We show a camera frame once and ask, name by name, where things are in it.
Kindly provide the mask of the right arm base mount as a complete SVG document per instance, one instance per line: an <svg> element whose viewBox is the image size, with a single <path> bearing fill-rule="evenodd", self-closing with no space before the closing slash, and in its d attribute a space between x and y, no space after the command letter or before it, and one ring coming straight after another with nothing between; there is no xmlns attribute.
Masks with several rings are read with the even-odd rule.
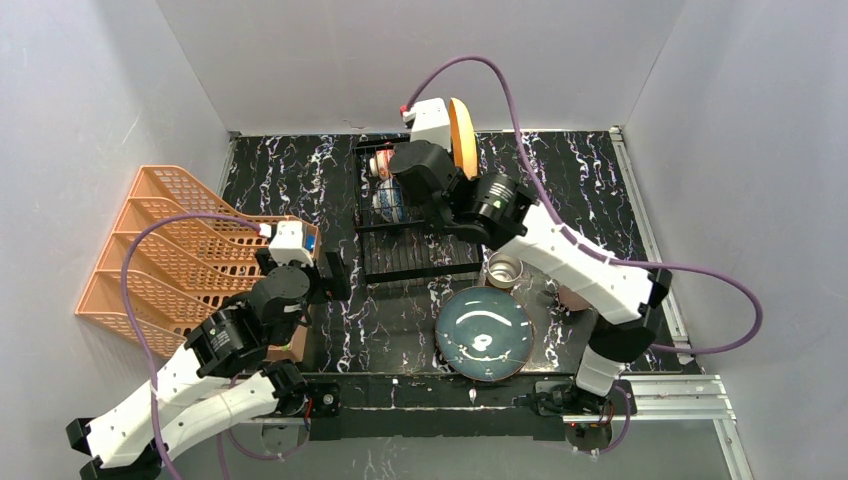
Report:
<svg viewBox="0 0 848 480"><path fill-rule="evenodd" d="M543 418L559 417L566 441L576 452L599 455L621 443L638 407L628 381L615 381L606 396L579 389L574 380L536 382L513 400Z"/></svg>

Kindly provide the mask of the yellow plate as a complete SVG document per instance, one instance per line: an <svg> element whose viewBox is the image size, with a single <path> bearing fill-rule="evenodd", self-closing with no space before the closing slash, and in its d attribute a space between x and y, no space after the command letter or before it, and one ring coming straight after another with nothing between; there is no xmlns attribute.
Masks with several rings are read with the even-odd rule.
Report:
<svg viewBox="0 0 848 480"><path fill-rule="evenodd" d="M470 112L464 102L457 98L451 98L448 113L454 163L467 178L472 179L479 175L479 162L476 135Z"/></svg>

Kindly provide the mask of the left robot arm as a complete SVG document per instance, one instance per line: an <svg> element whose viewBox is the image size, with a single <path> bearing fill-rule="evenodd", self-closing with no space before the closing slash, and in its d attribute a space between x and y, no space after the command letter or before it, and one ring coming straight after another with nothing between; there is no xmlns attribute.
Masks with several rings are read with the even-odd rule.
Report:
<svg viewBox="0 0 848 480"><path fill-rule="evenodd" d="M191 331L186 341L123 402L66 428L72 449L89 456L83 479L154 479L167 459L234 424L274 412L302 417L312 393L292 360L268 362L311 323L308 309L351 297L350 267L330 250L327 276L293 260L257 255L263 276Z"/></svg>

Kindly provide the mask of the black wire dish rack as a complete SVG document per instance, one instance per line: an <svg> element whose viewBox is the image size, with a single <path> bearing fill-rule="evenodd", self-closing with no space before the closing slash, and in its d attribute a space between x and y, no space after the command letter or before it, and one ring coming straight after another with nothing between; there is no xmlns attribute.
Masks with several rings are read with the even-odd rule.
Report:
<svg viewBox="0 0 848 480"><path fill-rule="evenodd" d="M393 149L408 137L366 138L353 142L350 150L353 178L356 182L353 210L354 230L358 237L360 265L368 284L396 284L426 281L438 276L471 279L483 263L482 247L453 235L433 232L420 211L401 199L407 220L383 221L372 207L372 196L383 182L372 177L368 159L382 149Z"/></svg>

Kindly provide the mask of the blue floral bowl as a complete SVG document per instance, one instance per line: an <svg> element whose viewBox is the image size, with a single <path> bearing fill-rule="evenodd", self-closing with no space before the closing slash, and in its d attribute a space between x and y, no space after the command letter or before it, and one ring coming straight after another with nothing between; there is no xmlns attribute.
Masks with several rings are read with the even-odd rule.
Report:
<svg viewBox="0 0 848 480"><path fill-rule="evenodd" d="M401 190L394 179L385 180L377 187L372 196L372 207L385 222L403 223L407 220Z"/></svg>

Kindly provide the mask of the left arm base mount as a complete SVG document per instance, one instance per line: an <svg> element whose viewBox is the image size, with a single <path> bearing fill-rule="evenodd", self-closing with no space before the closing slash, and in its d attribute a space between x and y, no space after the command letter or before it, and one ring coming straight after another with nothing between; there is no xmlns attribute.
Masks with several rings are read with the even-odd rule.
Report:
<svg viewBox="0 0 848 480"><path fill-rule="evenodd" d="M258 402L255 417L278 416L312 420L338 416L338 382L308 379L291 360L266 363L249 380L248 393Z"/></svg>

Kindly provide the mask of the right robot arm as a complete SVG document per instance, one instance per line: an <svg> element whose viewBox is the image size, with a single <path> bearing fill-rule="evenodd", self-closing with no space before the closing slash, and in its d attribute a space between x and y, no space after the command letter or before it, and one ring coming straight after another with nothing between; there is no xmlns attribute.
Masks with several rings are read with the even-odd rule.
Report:
<svg viewBox="0 0 848 480"><path fill-rule="evenodd" d="M395 147L389 172L436 231L529 264L597 311L600 324L582 355L576 389L607 396L625 364L653 343L647 319L669 293L669 270L625 266L601 254L556 222L529 187L501 173L469 179L431 142Z"/></svg>

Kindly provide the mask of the orange patterned bowl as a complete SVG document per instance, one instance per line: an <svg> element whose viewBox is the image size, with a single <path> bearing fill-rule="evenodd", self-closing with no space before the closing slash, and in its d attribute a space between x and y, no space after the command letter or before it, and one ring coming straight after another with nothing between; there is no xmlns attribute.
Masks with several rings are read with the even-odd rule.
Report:
<svg viewBox="0 0 848 480"><path fill-rule="evenodd" d="M382 181L391 178L390 163L394 156L393 149L377 150L368 159L368 170L372 177L379 178Z"/></svg>

